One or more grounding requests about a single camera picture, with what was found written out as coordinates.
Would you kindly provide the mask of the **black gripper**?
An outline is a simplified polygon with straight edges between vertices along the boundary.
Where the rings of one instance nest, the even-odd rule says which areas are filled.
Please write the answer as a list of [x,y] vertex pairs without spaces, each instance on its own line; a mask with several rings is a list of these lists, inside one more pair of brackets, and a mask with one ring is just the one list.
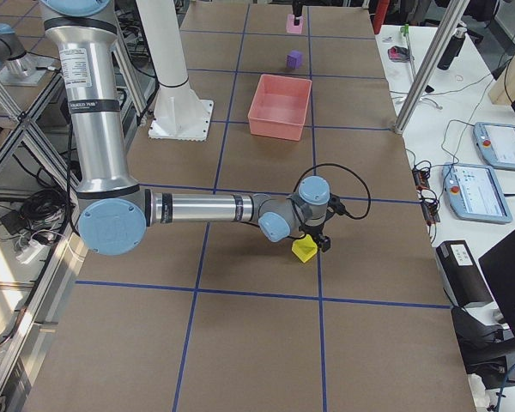
[[320,218],[306,218],[302,225],[302,231],[312,237],[321,252],[327,252],[331,248],[330,238],[323,233],[325,223],[330,218],[331,214]]

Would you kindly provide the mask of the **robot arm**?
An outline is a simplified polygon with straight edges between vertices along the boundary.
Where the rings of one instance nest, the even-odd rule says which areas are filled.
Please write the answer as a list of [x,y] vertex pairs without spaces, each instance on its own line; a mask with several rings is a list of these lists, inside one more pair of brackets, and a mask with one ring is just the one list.
[[[137,5],[158,77],[158,96],[150,135],[202,141],[208,134],[213,102],[192,90],[175,8],[170,1]],[[129,171],[124,145],[112,48],[118,39],[110,1],[44,1],[40,5],[46,36],[59,50],[82,181],[76,195],[81,208],[79,234],[103,255],[126,253],[155,223],[232,221],[257,224],[277,242],[300,231],[322,251],[330,218],[330,187],[305,175],[287,197],[188,195],[142,189]]]

